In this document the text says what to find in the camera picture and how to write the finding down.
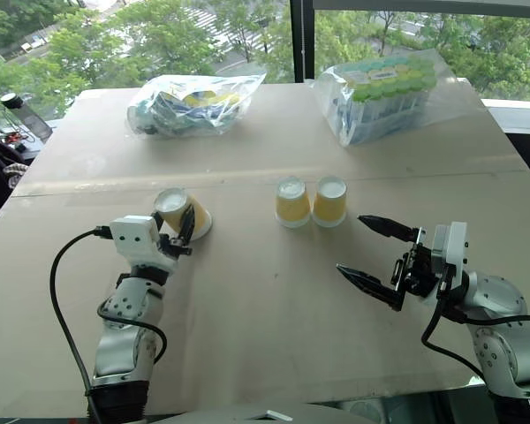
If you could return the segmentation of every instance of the beige tabletop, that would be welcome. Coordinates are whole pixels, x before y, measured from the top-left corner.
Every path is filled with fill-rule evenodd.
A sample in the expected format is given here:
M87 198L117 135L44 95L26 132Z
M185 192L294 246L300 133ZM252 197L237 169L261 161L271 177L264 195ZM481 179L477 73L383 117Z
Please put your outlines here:
M167 186L186 187L214 225L166 286L160 326L170 346L149 413L468 384L469 371L420 344L431 310L409 298L394 313L336 271L342 262L386 282L408 247L356 214L430 233L467 221L469 267L511 279L530 310L530 172L487 111L343 149L307 87L264 86L229 134L143 140L125 127L133 93L85 92L0 211L0 416L84 414L49 303L51 262L83 231L149 214ZM277 179L298 175L312 194L326 173L348 183L348 218L331 230L281 227ZM127 270L100 239L80 242L59 267L61 307L89 369L102 328L95 309ZM463 326L440 324L435 341L473 359Z
M274 182L290 173L395 178L527 169L473 90L465 93L461 83L455 89L452 95L465 95L479 109L347 149L303 84L261 86L247 115L225 135L175 140L138 136L126 125L137 89L86 91L14 195Z
M349 218L296 231L273 217L273 185L187 187L214 214L167 284L150 413L274 399L325 401L460 387L471 373L426 350L431 310L409 297L398 314L336 271L342 262L386 282L407 245L369 231L355 214L410 225L469 223L468 267L518 285L530 310L530 173L348 180ZM309 185L310 192L314 185ZM49 303L48 273L73 236L147 214L157 191L12 198L0 212L0 416L85 412L82 387ZM58 292L89 369L102 328L96 306L126 272L111 241L87 239L65 256ZM467 330L444 322L435 341L473 360Z

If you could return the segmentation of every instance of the cable connector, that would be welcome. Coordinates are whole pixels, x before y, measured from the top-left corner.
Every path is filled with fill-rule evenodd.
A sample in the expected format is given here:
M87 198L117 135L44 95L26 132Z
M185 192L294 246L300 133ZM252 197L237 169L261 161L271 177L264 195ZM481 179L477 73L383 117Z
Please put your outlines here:
M101 239L112 240L112 231L108 225L98 225L95 228L94 235L100 237Z

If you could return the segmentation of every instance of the plastic bag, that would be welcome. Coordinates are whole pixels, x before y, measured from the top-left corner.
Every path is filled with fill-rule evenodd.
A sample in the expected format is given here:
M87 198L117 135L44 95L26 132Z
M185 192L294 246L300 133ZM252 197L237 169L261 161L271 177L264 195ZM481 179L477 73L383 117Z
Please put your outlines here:
M337 64L312 85L343 146L486 111L434 49Z
M136 133L223 134L244 116L264 78L265 74L229 78L162 75L133 97L127 120Z

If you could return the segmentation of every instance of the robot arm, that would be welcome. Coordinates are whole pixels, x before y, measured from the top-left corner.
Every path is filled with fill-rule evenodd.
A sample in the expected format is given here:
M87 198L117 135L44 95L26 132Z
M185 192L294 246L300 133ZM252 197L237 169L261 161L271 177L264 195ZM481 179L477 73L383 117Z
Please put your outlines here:
M499 422L530 422L530 320L523 316L526 301L504 278L464 270L466 223L438 225L430 250L423 246L423 228L410 229L378 216L360 216L360 220L386 237L397 237L413 246L395 265L391 278L394 289L358 270L337 265L340 272L397 311L410 292L423 303L434 305L445 318L465 323Z
M90 396L102 423L145 422L153 365L166 347L165 335L156 325L163 314L164 285L178 257L191 253L186 245L194 228L193 209L185 212L177 238L160 235L158 221L152 216L126 216L110 224L117 252L132 271L120 276L114 293L98 307L103 333ZM158 355L157 337L163 342Z

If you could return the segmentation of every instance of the table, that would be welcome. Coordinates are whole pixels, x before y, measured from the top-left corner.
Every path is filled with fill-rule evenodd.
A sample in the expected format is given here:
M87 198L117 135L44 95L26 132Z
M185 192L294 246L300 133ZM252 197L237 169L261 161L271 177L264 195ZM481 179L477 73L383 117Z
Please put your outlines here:
M410 297L404 310L394 313L352 287L335 264L388 281L394 260L408 247L369 231L353 219L358 213L425 225L430 233L438 223L467 221L468 266L515 282L530 310L530 172L488 115L480 124L465 118L456 125L419 130L416 137L398 140L397 134L344 150L309 108L314 119L302 126L320 149L318 155L290 146L275 156L263 144L269 141L273 148L280 141L255 135L252 128L265 131L274 126L261 120L274 116L267 105L284 90L294 94L287 95L289 99L300 96L305 107L307 92L301 88L260 88L247 122L231 138L166 142L156 145L155 154L153 146L130 137L123 141L126 148L95 172L77 166L74 158L65 158L65 167L54 166L69 146L71 128L92 133L75 125L83 117L81 102L90 99L76 103L0 212L0 416L85 412L80 377L49 304L51 261L68 239L83 231L119 216L148 214L165 184L185 186L215 222L207 236L193 242L193 256L181 258L166 286L161 328L170 347L155 367L148 413L263 399L312 402L387 396L462 387L472 381L470 371L419 343L431 310ZM113 95L121 99L132 93L115 90ZM99 102L110 96L101 95ZM299 121L284 121L290 110L299 113L277 110L277 118L283 125L298 126ZM113 131L125 133L123 122L119 125ZM472 131L481 134L489 151L468 141ZM431 144L432 155L444 158L443 169L429 157L420 159L415 149L429 137L458 160L438 155L439 146ZM109 157L107 145L117 143L98 140L105 143L98 145L97 157ZM295 143L305 146L301 140ZM237 160L227 151L232 146L238 147ZM216 153L213 162L202 154L203 147ZM92 152L92 143L83 141L76 148ZM385 156L392 167L370 166L382 164ZM200 163L186 166L190 157L199 157ZM297 165L291 166L291 159ZM172 163L168 171L165 160ZM140 165L126 171L133 163ZM210 164L210 172L202 171ZM411 165L415 168L409 172ZM314 181L326 170L345 176L349 187L349 216L342 225L322 229L310 223L297 230L278 225L272 213L277 175L304 174L313 192ZM51 181L54 176L59 178L56 183ZM4 258L10 260L7 266ZM102 329L96 306L127 270L112 242L100 239L80 242L59 267L61 308L89 367ZM433 339L473 359L463 326L443 322Z

